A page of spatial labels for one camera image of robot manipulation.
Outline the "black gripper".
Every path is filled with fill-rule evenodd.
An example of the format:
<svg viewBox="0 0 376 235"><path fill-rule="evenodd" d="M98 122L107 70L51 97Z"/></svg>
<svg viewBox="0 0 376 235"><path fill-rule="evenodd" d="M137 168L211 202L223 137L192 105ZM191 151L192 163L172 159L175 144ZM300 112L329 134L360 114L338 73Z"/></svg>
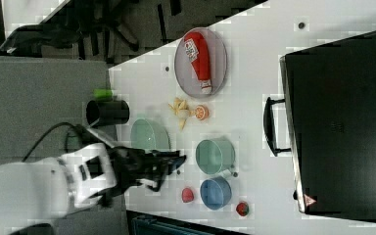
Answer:
<svg viewBox="0 0 376 235"><path fill-rule="evenodd" d="M117 184L111 189L113 196L122 195L127 189L143 184L153 192L167 186L167 170L178 169L186 161L179 151L146 153L142 149L116 147L109 151Z"/></svg>

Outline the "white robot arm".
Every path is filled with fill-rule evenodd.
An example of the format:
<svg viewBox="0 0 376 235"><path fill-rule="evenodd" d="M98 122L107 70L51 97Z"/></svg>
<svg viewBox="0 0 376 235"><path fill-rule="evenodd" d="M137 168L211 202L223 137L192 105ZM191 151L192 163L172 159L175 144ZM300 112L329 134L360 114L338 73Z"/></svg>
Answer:
<svg viewBox="0 0 376 235"><path fill-rule="evenodd" d="M158 192L186 161L168 148L121 146L101 131L85 128L83 147L59 157L0 165L0 220L51 219L107 204L128 188Z"/></svg>

